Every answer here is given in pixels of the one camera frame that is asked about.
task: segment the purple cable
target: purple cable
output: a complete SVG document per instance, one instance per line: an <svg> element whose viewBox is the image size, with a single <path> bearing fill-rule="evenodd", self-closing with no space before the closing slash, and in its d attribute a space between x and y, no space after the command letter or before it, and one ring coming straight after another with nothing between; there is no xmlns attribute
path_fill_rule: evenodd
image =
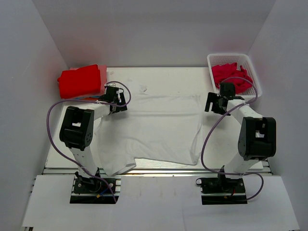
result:
<svg viewBox="0 0 308 231"><path fill-rule="evenodd" d="M79 102L79 103L98 103L98 104L106 104L106 105L111 105L111 106L115 106L115 107L125 107L127 104L129 104L130 100L131 100L131 93L129 91L129 89L121 82L118 82L118 81L110 81L110 82L107 82L106 84L110 84L110 83L118 83L118 84L121 84L124 88L126 88L126 90L128 91L128 94L129 94L129 100L127 101L126 104L124 105L117 105L117 104L113 104L113 103L106 103L106 102L98 102L98 101L95 101L95 102L91 102L91 101L88 101L88 100L61 100L59 102L56 102L54 103L48 110L47 112L47 118L46 118L46 125L47 125L47 134L48 134L48 138L50 140L50 143L51 145L53 146L53 148L61 155L63 156L65 159L69 160L69 161L72 161L73 163L75 163L76 165L78 165L85 173L87 173L89 176L93 177L93 178L96 178L96 179L99 179L99 180L102 180L108 187L108 189L110 190L113 198L114 198L114 201L116 203L116 197L115 197L115 194L114 192L112 191L111 187L109 186L109 183L103 179L103 178L100 178L100 177L97 177L95 175L92 175L89 173L89 171L87 171L79 162L77 162L76 160L73 160L72 158L69 158L68 156L66 156L64 153L62 153L58 148L57 146L55 145L55 143L53 142L53 139L52 139L52 136L51 136L51 131L50 131L50 125L49 125L49 117L50 117L50 113L52 111L52 109L60 104L60 103L64 103L64 102Z"/></svg>
<svg viewBox="0 0 308 231"><path fill-rule="evenodd" d="M252 86L253 89L255 90L256 97L253 98L253 99L250 99L247 103L253 103L253 102L255 102L255 101L258 99L258 92L257 92L257 89L256 89L256 87L253 85L252 82L250 82L249 80L247 80L247 79L245 79L245 78L242 78L242 77L230 77L230 78L225 79L224 81L229 80L229 79L231 79L231 78L239 78L239 79L242 79L242 80L246 81L247 83L251 84L251 86ZM204 157L205 146L206 146L206 144L207 144L207 142L208 142L208 139L210 138L212 132L213 132L214 129L217 127L217 125L218 125L218 124L223 120L223 118L226 117L230 112L234 111L234 110L237 109L237 108L240 108L240 107L246 105L247 103L241 103L241 104L235 106L234 108L230 109L229 111L227 111L225 114L223 114L223 115L219 118L219 120L213 125L213 127L211 128L211 130L210 130L209 133L207 134L206 139L205 139L204 144L203 144L203 147L202 147L202 151L201 151L201 163L202 163L203 167L204 167L207 171L210 171L210 172L213 172L213 173L217 173L217 174L221 174L221 175L232 175L232 176L247 176L247 175L252 175L252 174L254 174L254 175L258 175L258 176L261 178L261 186L260 186L260 189L257 191L257 193L256 193L255 195L253 195L253 196L251 196L251 197L249 197L249 198L247 198L247 199L245 199L245 200L241 200L241 201L248 201L248 200L251 200L251 199L253 199L253 198L255 198L256 196L259 195L259 193L261 192L261 190L263 189L263 186L264 186L264 179L263 179L263 177L262 177L259 173L257 173L257 172L249 172L249 173L244 173L244 174L241 174L241 173L229 173L229 172L218 172L218 171L216 171L216 170L213 170L213 169L208 168L208 167L204 164L203 157Z"/></svg>

